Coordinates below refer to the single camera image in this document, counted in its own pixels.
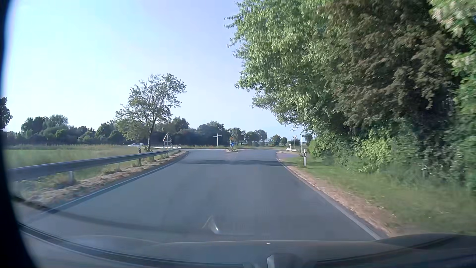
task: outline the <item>green foliage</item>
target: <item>green foliage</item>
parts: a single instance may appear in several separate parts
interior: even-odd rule
[[[114,125],[113,124],[102,123],[98,127],[98,130],[96,131],[95,137],[96,138],[100,138],[102,136],[109,137],[109,135],[111,135],[113,130],[114,130]]]
[[[281,140],[280,140],[280,143],[282,146],[286,146],[286,143],[288,142],[288,138],[286,137],[282,137]]]
[[[237,87],[314,134],[309,151],[326,163],[408,166],[472,188],[473,2],[244,0],[228,18],[243,61]]]
[[[253,131],[248,131],[245,134],[245,140],[246,140],[248,145],[252,145],[253,143],[259,141],[259,136],[258,136],[258,134],[256,134]]]
[[[66,135],[68,134],[68,130],[67,129],[58,129],[55,133],[55,137],[59,140],[63,140],[66,138]]]
[[[42,129],[52,128],[60,125],[67,125],[68,118],[62,114],[54,114],[49,118],[46,118],[43,122]]]
[[[256,137],[258,137],[258,141],[264,142],[268,139],[268,134],[262,129],[257,129],[254,133],[256,134]]]
[[[83,142],[84,144],[91,144],[93,141],[92,141],[91,136],[86,135],[86,136],[84,136],[84,137],[82,138],[82,142]]]
[[[281,137],[278,134],[271,137],[271,143],[274,146],[278,146],[280,142],[281,142]]]
[[[175,117],[172,123],[174,124],[175,132],[179,132],[182,129],[189,129],[189,123],[185,118],[180,118],[180,116]]]
[[[150,151],[150,136],[156,124],[170,121],[171,108],[180,107],[177,95],[185,92],[185,84],[172,74],[154,75],[130,89],[127,105],[116,112],[119,130],[130,140],[146,138]]]
[[[233,141],[242,143],[245,140],[245,133],[239,127],[229,128],[227,131],[233,132]]]
[[[12,118],[10,110],[7,108],[7,97],[0,99],[0,130],[3,130]]]
[[[43,123],[48,120],[46,116],[37,116],[27,118],[27,120],[21,125],[21,132],[24,133],[28,130],[32,130],[33,134],[39,133],[43,130]]]

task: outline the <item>road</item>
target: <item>road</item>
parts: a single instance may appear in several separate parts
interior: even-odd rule
[[[373,240],[294,177],[275,150],[190,150],[174,164],[64,211],[30,225],[64,238]]]

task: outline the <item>tree trunk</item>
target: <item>tree trunk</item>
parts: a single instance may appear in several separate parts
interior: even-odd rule
[[[151,146],[151,144],[150,144],[150,136],[152,136],[152,130],[153,130],[153,128],[149,128],[149,136],[147,137],[147,152],[148,152],[148,153],[152,152],[152,151],[150,150],[150,146]]]

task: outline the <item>white road edge line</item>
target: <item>white road edge line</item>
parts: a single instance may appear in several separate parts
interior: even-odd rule
[[[175,164],[176,162],[177,162],[177,161],[174,161],[174,162],[172,162],[172,163],[168,163],[167,165],[163,165],[163,166],[161,166],[161,167],[159,167],[159,168],[157,168],[157,169],[148,171],[148,172],[143,173],[143,174],[140,174],[140,175],[138,175],[138,176],[134,176],[134,177],[132,177],[132,178],[130,178],[130,179],[127,179],[127,180],[125,180],[125,181],[122,181],[122,182],[120,182],[120,183],[116,183],[116,184],[114,184],[114,185],[111,185],[111,186],[108,186],[108,187],[106,187],[106,188],[102,188],[102,189],[100,189],[100,190],[98,190],[98,191],[95,191],[95,192],[92,192],[92,193],[90,193],[90,194],[87,194],[87,195],[85,195],[85,196],[78,197],[78,198],[76,198],[76,199],[74,199],[74,200],[68,201],[68,202],[66,202],[66,203],[64,203],[64,204],[61,204],[61,205],[57,206],[57,207],[52,207],[52,208],[50,208],[50,209],[47,210],[47,211],[43,211],[43,212],[41,212],[41,213],[39,213],[39,214],[34,215],[31,219],[29,219],[29,220],[26,221],[26,222],[28,222],[28,223],[31,224],[31,223],[33,223],[34,221],[39,220],[40,216],[42,216],[42,215],[44,215],[44,214],[46,214],[46,213],[49,213],[51,210],[57,210],[57,209],[59,209],[59,208],[61,208],[61,207],[63,207],[63,206],[67,206],[67,205],[69,205],[69,204],[71,204],[71,203],[73,203],[73,202],[78,202],[78,201],[80,201],[81,199],[87,198],[87,197],[92,196],[92,195],[96,195],[96,194],[98,194],[98,193],[100,193],[100,192],[102,192],[102,191],[105,191],[105,190],[107,190],[107,189],[110,189],[110,188],[112,188],[112,187],[119,187],[119,186],[121,186],[122,184],[127,184],[127,182],[129,182],[129,181],[131,181],[131,180],[140,179],[141,177],[144,177],[144,176],[146,176],[146,175],[149,175],[149,174],[151,174],[151,173],[154,173],[154,172],[156,172],[156,171],[159,171],[159,170],[161,170],[161,169],[163,169],[163,168],[165,168],[165,167],[167,167],[167,166],[169,166],[169,165],[171,165],[171,164]]]
[[[283,167],[285,167],[292,175],[294,175],[296,178],[298,178],[301,182],[309,186],[309,188],[313,189],[315,192],[317,192],[320,196],[322,196],[326,201],[328,201],[332,206],[337,208],[338,211],[342,212],[342,214],[346,215],[351,221],[353,221],[355,224],[357,224],[360,228],[362,228],[364,231],[366,231],[370,236],[375,238],[375,240],[382,239],[381,236],[379,236],[376,232],[372,231],[369,227],[367,227],[365,224],[360,222],[358,219],[356,219],[352,214],[348,213],[345,211],[343,208],[341,208],[338,204],[336,204],[336,201],[331,198],[330,196],[324,194],[323,192],[319,191],[315,187],[313,187],[310,183],[308,183],[304,178],[293,172],[291,169],[289,169],[287,166],[285,166],[279,158],[276,157],[276,160],[280,162]]]

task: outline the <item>windshield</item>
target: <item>windshield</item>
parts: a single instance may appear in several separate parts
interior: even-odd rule
[[[476,234],[473,0],[16,0],[6,31],[31,232],[161,258]]]

